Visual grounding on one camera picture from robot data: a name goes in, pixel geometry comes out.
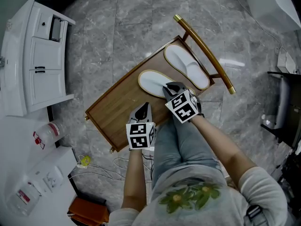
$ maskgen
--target drawer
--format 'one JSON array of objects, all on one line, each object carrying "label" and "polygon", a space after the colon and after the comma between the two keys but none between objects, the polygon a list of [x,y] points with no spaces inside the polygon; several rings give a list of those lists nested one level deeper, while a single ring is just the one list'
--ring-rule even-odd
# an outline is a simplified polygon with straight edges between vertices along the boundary
[{"label": "drawer", "polygon": [[31,19],[35,19],[33,36],[48,40],[53,14],[35,6],[32,7],[31,14]]},{"label": "drawer", "polygon": [[30,70],[62,69],[62,44],[51,40],[32,38]]},{"label": "drawer", "polygon": [[61,70],[30,70],[32,105],[63,96]]}]

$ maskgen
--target brass cap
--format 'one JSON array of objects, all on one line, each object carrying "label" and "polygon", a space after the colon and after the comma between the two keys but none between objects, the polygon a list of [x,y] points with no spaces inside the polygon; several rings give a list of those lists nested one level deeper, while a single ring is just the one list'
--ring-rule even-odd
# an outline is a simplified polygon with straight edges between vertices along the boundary
[{"label": "brass cap", "polygon": [[232,86],[231,88],[229,88],[228,91],[229,91],[229,93],[230,93],[231,95],[233,95],[233,94],[236,93],[236,91],[235,91],[235,89],[234,89],[233,86]]},{"label": "brass cap", "polygon": [[181,16],[180,15],[178,15],[178,14],[176,14],[175,16],[174,16],[174,20],[175,21],[179,21],[179,20],[181,20],[182,18],[181,18]]}]

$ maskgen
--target yellow flower center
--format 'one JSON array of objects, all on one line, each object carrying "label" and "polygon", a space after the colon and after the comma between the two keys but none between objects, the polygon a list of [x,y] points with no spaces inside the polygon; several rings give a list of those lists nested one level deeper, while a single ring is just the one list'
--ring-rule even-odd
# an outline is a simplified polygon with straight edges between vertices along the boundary
[{"label": "yellow flower center", "polygon": [[208,191],[209,191],[209,187],[206,187],[206,186],[205,186],[205,187],[202,188],[202,190],[203,190],[204,192],[208,192]]},{"label": "yellow flower center", "polygon": [[181,197],[180,195],[178,195],[178,194],[176,194],[176,195],[173,196],[173,201],[174,201],[174,202],[178,202],[178,201],[180,201],[181,199],[182,199],[182,197]]}]

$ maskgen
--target white slipper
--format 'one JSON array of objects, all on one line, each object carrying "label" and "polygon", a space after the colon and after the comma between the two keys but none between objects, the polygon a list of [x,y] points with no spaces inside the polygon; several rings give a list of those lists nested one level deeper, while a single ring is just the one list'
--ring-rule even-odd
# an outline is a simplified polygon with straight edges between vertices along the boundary
[{"label": "white slipper", "polygon": [[210,85],[208,76],[198,62],[179,45],[171,44],[165,47],[164,57],[176,70],[181,72],[198,89],[206,89]]},{"label": "white slipper", "polygon": [[[166,86],[167,83],[173,81],[174,80],[170,79],[166,75],[155,70],[144,70],[138,76],[138,83],[140,87],[147,93],[159,98],[165,98],[162,88],[163,86]],[[195,95],[192,88],[187,88]]]}]

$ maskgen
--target wooden handle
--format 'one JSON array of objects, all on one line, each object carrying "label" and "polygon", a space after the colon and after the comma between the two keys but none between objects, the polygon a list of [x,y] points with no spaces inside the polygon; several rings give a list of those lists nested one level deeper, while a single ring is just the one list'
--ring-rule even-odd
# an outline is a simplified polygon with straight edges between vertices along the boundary
[{"label": "wooden handle", "polygon": [[233,84],[231,83],[230,79],[228,78],[226,72],[220,65],[220,63],[217,61],[213,53],[210,51],[210,49],[207,47],[207,45],[202,41],[202,39],[198,36],[198,34],[191,28],[191,26],[182,19],[178,14],[174,16],[174,20],[182,26],[182,28],[190,35],[190,37],[193,38],[193,40],[197,43],[197,45],[201,48],[201,50],[204,52],[204,54],[207,56],[207,58],[210,60],[212,65],[215,67],[216,71],[221,76],[222,81],[224,81],[228,91],[230,94],[235,94],[235,89]]}]

